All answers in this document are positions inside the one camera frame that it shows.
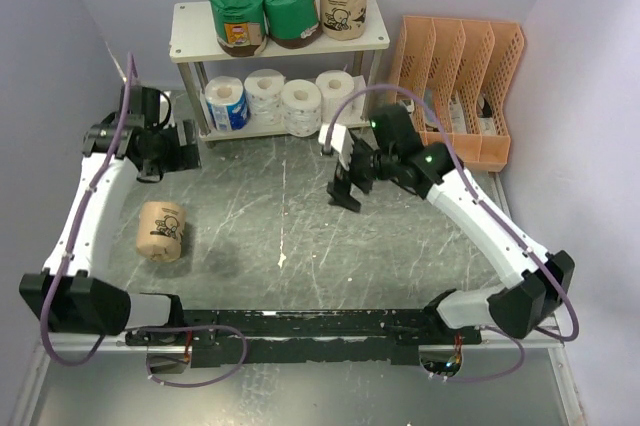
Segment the white unwrapped loose-end roll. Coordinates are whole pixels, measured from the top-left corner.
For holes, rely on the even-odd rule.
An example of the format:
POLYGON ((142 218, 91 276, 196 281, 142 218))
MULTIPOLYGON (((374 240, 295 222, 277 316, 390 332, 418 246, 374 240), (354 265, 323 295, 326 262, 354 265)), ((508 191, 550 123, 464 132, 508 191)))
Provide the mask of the white unwrapped loose-end roll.
MULTIPOLYGON (((315 80, 322 96, 321 118, 329 123, 344 99, 356 91, 363 89, 366 82, 363 76, 352 76, 342 70, 329 70, 321 73, 315 80)), ((341 112, 338 122, 351 124, 359 121, 364 106, 364 96, 351 101, 341 112)))

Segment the white floral roll front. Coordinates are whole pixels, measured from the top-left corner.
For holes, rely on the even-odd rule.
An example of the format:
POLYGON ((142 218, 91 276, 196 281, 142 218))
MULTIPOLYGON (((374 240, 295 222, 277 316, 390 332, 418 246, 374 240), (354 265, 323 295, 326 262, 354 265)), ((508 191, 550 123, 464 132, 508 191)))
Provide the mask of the white floral roll front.
POLYGON ((244 91, 251 119, 261 125, 281 123, 281 93, 285 77, 274 69, 260 69, 244 80, 244 91))

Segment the green torn roll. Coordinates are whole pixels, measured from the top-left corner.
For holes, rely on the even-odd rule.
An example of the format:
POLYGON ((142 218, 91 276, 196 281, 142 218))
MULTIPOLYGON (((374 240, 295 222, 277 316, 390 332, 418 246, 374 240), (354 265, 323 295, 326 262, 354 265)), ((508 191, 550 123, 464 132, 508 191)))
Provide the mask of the green torn roll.
POLYGON ((267 42, 264 0, 209 0, 220 47, 232 57, 260 54, 267 42))

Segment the brown cartoon paper roll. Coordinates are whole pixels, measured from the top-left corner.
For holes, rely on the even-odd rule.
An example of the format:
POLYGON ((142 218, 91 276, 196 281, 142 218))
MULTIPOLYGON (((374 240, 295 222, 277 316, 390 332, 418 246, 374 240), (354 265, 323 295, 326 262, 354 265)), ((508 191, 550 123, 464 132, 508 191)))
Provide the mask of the brown cartoon paper roll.
POLYGON ((361 37, 365 30, 368 0, 320 0, 324 33, 338 41, 361 37))

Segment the green paper roll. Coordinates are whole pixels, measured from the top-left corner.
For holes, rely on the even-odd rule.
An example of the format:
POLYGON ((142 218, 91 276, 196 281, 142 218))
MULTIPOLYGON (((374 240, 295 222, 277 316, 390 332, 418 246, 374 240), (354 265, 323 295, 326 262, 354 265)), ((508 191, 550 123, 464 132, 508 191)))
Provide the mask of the green paper roll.
POLYGON ((286 49, 300 49, 322 33, 316 0, 264 0, 271 39, 286 49))

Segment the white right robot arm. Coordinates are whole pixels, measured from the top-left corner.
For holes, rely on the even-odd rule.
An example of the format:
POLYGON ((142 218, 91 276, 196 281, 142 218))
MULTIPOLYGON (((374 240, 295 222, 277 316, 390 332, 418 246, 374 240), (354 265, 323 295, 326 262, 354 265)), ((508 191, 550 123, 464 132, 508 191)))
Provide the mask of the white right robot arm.
POLYGON ((442 142, 423 144, 407 109, 386 105, 371 118, 371 147, 341 124, 323 124, 318 141, 338 154, 327 191, 334 204, 357 212, 352 194, 393 181, 451 219, 488 259, 497 287, 445 293, 424 320, 426 336, 443 344, 459 329, 493 326, 515 339, 539 330, 566 299, 575 270, 564 250, 550 253, 532 240, 483 192, 462 162, 442 142))

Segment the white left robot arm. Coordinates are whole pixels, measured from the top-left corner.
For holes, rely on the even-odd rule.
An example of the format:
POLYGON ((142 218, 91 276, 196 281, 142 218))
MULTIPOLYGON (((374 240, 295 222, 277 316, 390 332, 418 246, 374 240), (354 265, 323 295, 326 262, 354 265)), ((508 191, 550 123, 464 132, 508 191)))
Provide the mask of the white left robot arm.
POLYGON ((150 326, 162 344, 187 331, 179 298, 129 293, 108 283, 120 212, 135 183, 154 184, 165 174, 200 167, 197 128, 177 123, 167 93, 135 86, 122 90, 129 113, 113 112, 84 136, 81 174, 63 231, 38 274, 26 274, 19 293, 51 333, 116 336, 150 326))

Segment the blue paper roll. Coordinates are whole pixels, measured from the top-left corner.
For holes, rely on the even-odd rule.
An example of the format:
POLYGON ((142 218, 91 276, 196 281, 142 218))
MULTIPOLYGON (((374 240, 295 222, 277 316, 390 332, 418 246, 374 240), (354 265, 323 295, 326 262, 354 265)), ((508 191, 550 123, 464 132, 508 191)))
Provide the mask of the blue paper roll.
POLYGON ((244 128, 249 110, 243 82, 236 77, 218 76, 205 88, 207 109, 218 131, 229 132, 244 128))

